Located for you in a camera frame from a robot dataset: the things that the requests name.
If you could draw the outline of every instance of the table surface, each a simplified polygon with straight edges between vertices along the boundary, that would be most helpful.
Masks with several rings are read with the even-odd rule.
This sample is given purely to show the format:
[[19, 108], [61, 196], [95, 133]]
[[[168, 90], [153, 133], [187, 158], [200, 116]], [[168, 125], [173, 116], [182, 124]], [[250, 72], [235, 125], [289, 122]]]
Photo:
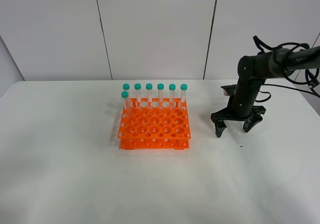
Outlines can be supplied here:
[[320, 223], [320, 117], [298, 91], [263, 87], [263, 122], [227, 121], [216, 138], [210, 114], [236, 80], [150, 82], [188, 84], [189, 150], [119, 149], [124, 81], [14, 84], [0, 98], [0, 222]]

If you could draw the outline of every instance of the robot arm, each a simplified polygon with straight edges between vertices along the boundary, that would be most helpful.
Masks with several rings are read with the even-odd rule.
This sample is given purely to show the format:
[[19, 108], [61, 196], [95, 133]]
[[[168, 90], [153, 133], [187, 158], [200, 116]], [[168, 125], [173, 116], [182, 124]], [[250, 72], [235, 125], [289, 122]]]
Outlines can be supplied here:
[[224, 120], [244, 121], [245, 132], [249, 132], [262, 121], [261, 114], [264, 114], [266, 110], [263, 106], [254, 106], [254, 103], [266, 79], [288, 79], [288, 76], [292, 75], [295, 70], [317, 69], [312, 80], [304, 83], [313, 84], [319, 74], [320, 47], [293, 52], [300, 46], [308, 48], [307, 44], [297, 44], [296, 47], [289, 50], [283, 49], [280, 45], [277, 48], [269, 47], [274, 50], [264, 53], [258, 47], [262, 50], [258, 55], [244, 56], [240, 59], [237, 68], [239, 75], [237, 84], [222, 86], [230, 95], [227, 107], [211, 115], [217, 137], [220, 137], [226, 128]]

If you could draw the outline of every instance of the test tube cap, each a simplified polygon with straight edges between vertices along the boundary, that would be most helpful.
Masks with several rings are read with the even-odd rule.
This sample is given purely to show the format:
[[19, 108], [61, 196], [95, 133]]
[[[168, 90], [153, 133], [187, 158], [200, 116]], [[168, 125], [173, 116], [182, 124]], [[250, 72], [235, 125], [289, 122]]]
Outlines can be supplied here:
[[158, 84], [158, 90], [163, 90], [165, 88], [164, 84]]
[[141, 84], [136, 83], [135, 86], [134, 86], [134, 89], [135, 90], [140, 90], [141, 89]]
[[128, 89], [130, 89], [130, 85], [129, 84], [123, 84], [124, 86], [123, 86], [123, 89], [124, 90], [128, 90]]
[[180, 86], [180, 88], [181, 88], [181, 90], [187, 90], [188, 85], [186, 85], [186, 84], [182, 84], [182, 85]]
[[146, 88], [147, 90], [152, 90], [152, 84], [148, 83], [148, 84], [145, 86], [145, 88]]
[[129, 97], [128, 92], [127, 92], [127, 91], [122, 91], [121, 97], [124, 98], [124, 99], [125, 99], [125, 98], [128, 98], [128, 97]]
[[169, 85], [169, 89], [170, 89], [170, 90], [175, 90], [175, 89], [176, 89], [175, 84], [170, 84], [170, 85]]

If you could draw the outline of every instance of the white wall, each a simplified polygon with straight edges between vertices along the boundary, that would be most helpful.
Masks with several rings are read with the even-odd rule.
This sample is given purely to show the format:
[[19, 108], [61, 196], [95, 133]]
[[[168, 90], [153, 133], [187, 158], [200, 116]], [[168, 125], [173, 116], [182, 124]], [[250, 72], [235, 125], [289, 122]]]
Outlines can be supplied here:
[[0, 23], [26, 80], [111, 78], [96, 0], [0, 0]]
[[113, 79], [202, 79], [215, 0], [98, 0]]
[[239, 59], [256, 55], [252, 37], [270, 46], [312, 45], [319, 33], [320, 0], [217, 0], [206, 79], [236, 79]]
[[[316, 46], [320, 46], [320, 39], [318, 39], [314, 45]], [[305, 71], [300, 71], [299, 74], [297, 75], [296, 81], [298, 82], [305, 82], [306, 78], [305, 78]], [[296, 85], [297, 88], [302, 89], [302, 90], [307, 90], [310, 91], [307, 85]], [[317, 93], [320, 94], [320, 86], [315, 87], [314, 89]], [[317, 113], [320, 115], [320, 98], [307, 94], [307, 93], [303, 93], [301, 92], [302, 95], [305, 97], [305, 99], [309, 102], [309, 104], [315, 109], [315, 111], [317, 111]]]
[[23, 78], [0, 36], [0, 96]]

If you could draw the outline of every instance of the test tube rack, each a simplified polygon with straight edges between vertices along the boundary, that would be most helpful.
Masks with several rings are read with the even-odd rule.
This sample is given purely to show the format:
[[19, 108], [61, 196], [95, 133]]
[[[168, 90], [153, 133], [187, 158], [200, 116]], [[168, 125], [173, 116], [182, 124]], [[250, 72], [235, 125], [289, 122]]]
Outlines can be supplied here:
[[187, 101], [181, 103], [180, 98], [175, 98], [171, 104], [169, 98], [162, 103], [158, 98], [152, 102], [142, 98], [140, 103], [131, 98], [130, 108], [124, 108], [121, 117], [120, 149], [189, 149]]

